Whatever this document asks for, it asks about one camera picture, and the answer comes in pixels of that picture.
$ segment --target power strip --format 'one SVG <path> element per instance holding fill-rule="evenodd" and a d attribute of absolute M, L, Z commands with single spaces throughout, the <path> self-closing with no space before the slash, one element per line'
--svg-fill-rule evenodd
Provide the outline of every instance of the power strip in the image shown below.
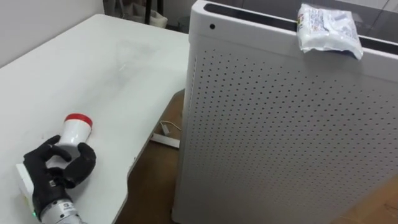
<path fill-rule="evenodd" d="M 150 141 L 154 141 L 157 143 L 161 143 L 164 144 L 166 146 L 171 146 L 174 147 L 176 149 L 180 149 L 180 140 L 178 139 L 174 139 L 174 138 L 170 138 L 167 136 L 163 136 L 160 134 L 153 134 Z"/>

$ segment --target white cable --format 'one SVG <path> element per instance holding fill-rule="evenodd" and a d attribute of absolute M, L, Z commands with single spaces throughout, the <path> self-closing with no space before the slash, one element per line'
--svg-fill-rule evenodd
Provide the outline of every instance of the white cable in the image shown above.
<path fill-rule="evenodd" d="M 181 131 L 181 128 L 178 127 L 177 125 L 175 125 L 173 122 L 170 121 L 160 121 L 160 124 L 166 123 L 166 124 L 171 124 L 172 126 L 174 126 L 175 128 L 177 128 L 179 131 Z"/>

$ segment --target table leg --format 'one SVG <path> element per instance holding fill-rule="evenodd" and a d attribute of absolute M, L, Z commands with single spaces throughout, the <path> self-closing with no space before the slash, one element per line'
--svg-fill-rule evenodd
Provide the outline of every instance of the table leg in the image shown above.
<path fill-rule="evenodd" d="M 157 12 L 163 16 L 163 0 L 157 0 Z"/>
<path fill-rule="evenodd" d="M 145 9 L 145 24 L 149 24 L 151 8 L 152 8 L 152 0 L 147 0 L 146 9 Z"/>

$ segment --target perforated panel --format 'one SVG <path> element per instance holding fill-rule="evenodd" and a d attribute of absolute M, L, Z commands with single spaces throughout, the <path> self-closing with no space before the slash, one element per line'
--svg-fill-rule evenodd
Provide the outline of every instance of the perforated panel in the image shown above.
<path fill-rule="evenodd" d="M 188 69 L 182 223 L 330 223 L 397 173 L 396 83 L 200 45 Z"/>

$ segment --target black glove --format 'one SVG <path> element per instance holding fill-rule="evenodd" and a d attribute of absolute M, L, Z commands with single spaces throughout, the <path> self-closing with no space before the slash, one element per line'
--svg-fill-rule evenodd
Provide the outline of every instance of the black glove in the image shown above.
<path fill-rule="evenodd" d="M 60 199 L 71 200 L 65 188 L 76 187 L 91 174 L 95 166 L 94 150 L 89 145 L 80 143 L 78 145 L 80 157 L 76 158 L 65 169 L 59 167 L 47 168 L 46 162 L 52 156 L 60 156 L 67 162 L 72 159 L 67 151 L 54 145 L 59 140 L 60 136 L 56 135 L 45 141 L 37 149 L 24 155 L 24 165 L 34 185 L 32 199 L 39 220 L 41 212 L 48 204 Z"/>

